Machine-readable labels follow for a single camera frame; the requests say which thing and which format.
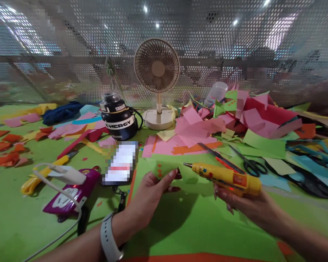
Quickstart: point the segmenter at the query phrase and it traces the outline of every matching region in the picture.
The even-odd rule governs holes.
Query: fan base
[[[151,108],[143,113],[143,120],[149,129],[165,130],[173,125],[173,113],[168,108],[162,108],[161,114],[156,108]]]

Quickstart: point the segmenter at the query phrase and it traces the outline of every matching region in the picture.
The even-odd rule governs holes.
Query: black water bottle
[[[102,120],[105,122],[111,136],[118,141],[125,141],[134,137],[141,126],[138,127],[135,113],[142,116],[133,108],[125,105],[124,100],[116,93],[103,95],[101,108]]]

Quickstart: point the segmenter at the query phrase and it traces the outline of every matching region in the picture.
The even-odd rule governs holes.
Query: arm
[[[170,186],[174,179],[181,178],[176,174],[177,170],[174,169],[161,181],[152,172],[143,177],[128,207],[112,218],[113,237],[118,247],[149,224],[164,192],[180,190],[179,187]],[[104,261],[105,255],[101,245],[100,227],[101,223],[72,241],[41,256],[36,262]]]
[[[257,197],[240,198],[216,184],[214,189],[220,199],[269,234],[289,244],[306,261],[328,262],[328,239],[298,224],[265,191],[262,190]]]

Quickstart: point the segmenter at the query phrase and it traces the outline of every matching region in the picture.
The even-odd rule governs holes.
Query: white cable
[[[65,195],[66,197],[68,197],[71,201],[73,201],[73,203],[76,205],[77,210],[78,210],[78,219],[77,221],[66,231],[64,232],[62,235],[60,235],[58,238],[56,238],[55,240],[53,240],[51,243],[49,243],[48,245],[44,246],[42,249],[40,249],[39,251],[37,251],[36,253],[32,254],[30,257],[28,257],[27,259],[25,259],[23,262],[27,262],[29,260],[31,260],[33,257],[35,257],[36,255],[38,255],[39,253],[41,253],[42,251],[44,251],[45,249],[47,249],[49,246],[51,246],[53,243],[55,243],[57,240],[61,239],[65,234],[67,234],[72,228],[74,228],[80,218],[81,218],[81,207],[79,205],[79,203],[74,199],[74,197],[71,194],[66,193],[65,191],[63,191],[62,189],[58,188],[57,186],[55,186],[54,184],[52,184],[49,180],[47,180],[44,176],[42,176],[40,174],[40,172],[38,171],[37,167],[42,166],[42,165],[46,165],[48,166],[50,169],[56,169],[56,165],[50,164],[50,163],[40,163],[38,165],[36,165],[33,168],[33,172],[34,174],[41,179],[41,181],[43,181],[45,184],[49,185],[50,187],[52,187],[54,190],[60,192],[61,194]]]

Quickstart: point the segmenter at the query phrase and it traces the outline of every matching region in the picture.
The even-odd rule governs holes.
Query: yellow utility knife
[[[63,164],[67,163],[69,159],[71,159],[73,156],[75,156],[79,151],[75,151],[72,153],[69,153],[68,155],[65,155],[61,157],[60,159],[53,162],[53,164],[62,166]],[[49,173],[51,172],[51,169],[49,167],[45,167],[42,171],[40,171],[40,174],[42,174],[44,177],[48,177]],[[35,175],[29,175],[31,178],[28,179],[23,186],[21,187],[21,193],[23,195],[32,195],[36,186],[41,182],[41,179],[36,177]]]

